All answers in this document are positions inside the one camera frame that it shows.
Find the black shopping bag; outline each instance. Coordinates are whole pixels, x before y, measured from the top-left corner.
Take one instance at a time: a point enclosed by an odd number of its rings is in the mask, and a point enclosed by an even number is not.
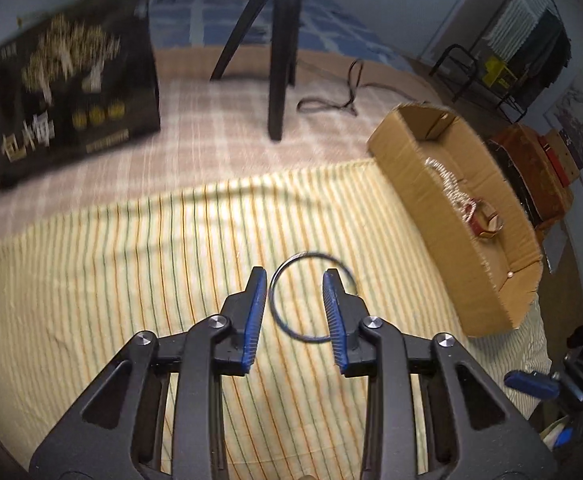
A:
[[[0,46],[0,184],[160,129],[147,0],[84,0]]]

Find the black rubber ring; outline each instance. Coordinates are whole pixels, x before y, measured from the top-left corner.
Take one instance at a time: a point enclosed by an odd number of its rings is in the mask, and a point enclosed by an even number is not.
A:
[[[356,280],[353,278],[353,274],[351,273],[351,270],[349,270],[348,267],[344,263],[342,263],[342,261],[340,261],[338,258],[335,258],[331,254],[320,253],[318,251],[305,251],[304,253],[294,254],[294,256],[290,257],[285,262],[283,262],[276,269],[276,272],[274,272],[274,275],[272,276],[272,280],[269,284],[269,292],[268,292],[269,308],[272,311],[272,316],[274,316],[274,321],[276,322],[276,324],[289,337],[296,339],[296,341],[302,341],[303,343],[312,343],[312,344],[326,343],[328,341],[331,341],[331,337],[329,335],[304,335],[304,334],[299,334],[297,332],[294,332],[294,330],[292,330],[289,327],[289,325],[287,325],[287,323],[285,323],[283,321],[280,314],[278,314],[278,311],[276,310],[276,300],[274,299],[274,293],[276,292],[276,285],[278,284],[278,280],[280,279],[281,274],[291,264],[299,262],[301,260],[306,260],[309,258],[318,258],[319,260],[327,260],[327,261],[332,262],[333,264],[337,265],[338,267],[340,267],[341,270],[345,273],[345,276],[347,276],[347,280],[349,280],[349,282],[351,283],[351,286],[353,286],[353,293],[356,296],[358,296],[358,287],[356,286]]]

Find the black tripod leg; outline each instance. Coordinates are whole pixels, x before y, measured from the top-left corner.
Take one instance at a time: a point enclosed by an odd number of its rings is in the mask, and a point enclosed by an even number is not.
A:
[[[269,72],[269,114],[267,129],[271,140],[283,139],[285,94],[292,56],[293,0],[274,0],[272,60]]]
[[[298,60],[298,35],[300,29],[300,11],[302,10],[302,0],[293,0],[292,3],[292,18],[291,18],[291,31],[293,33],[291,37],[291,59],[290,59],[290,72],[289,72],[289,84],[291,86],[296,85],[296,63]]]
[[[266,3],[267,0],[248,1],[248,4],[245,6],[245,9],[238,19],[238,22],[236,22],[234,30],[232,30],[230,38],[227,40],[225,48],[222,49],[222,53],[220,54],[218,62],[216,63],[216,67],[214,68],[214,72],[212,73],[212,81],[220,79],[225,73],[227,66],[232,60],[232,57],[234,57],[234,54],[236,54],[238,47],[245,39],[246,34],[260,14],[261,10],[263,10],[263,7],[265,7]]]

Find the brown box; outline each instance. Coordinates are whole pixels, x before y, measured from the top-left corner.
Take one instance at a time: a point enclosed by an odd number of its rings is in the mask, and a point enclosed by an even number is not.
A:
[[[574,202],[574,194],[561,183],[536,131],[524,124],[512,124],[491,140],[510,156],[543,223],[564,218]]]
[[[551,146],[551,149],[554,150],[554,153],[556,153],[558,161],[565,171],[569,184],[571,184],[574,180],[580,177],[580,170],[578,169],[571,152],[569,152],[569,148],[565,144],[565,141],[560,136],[560,133],[558,133],[558,130],[550,130],[549,133],[545,135],[544,139],[547,141],[548,145]]]
[[[367,146],[418,226],[465,334],[518,328],[542,275],[540,249],[513,190],[471,127],[449,108],[401,105]],[[495,206],[505,223],[501,232],[483,240],[470,231],[441,179],[425,168],[429,156],[458,178],[460,189]]]

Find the blue handle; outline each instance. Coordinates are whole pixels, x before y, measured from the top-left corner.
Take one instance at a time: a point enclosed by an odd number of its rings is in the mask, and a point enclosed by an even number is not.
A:
[[[505,376],[505,386],[540,400],[556,399],[560,393],[560,383],[540,372],[513,370]]]

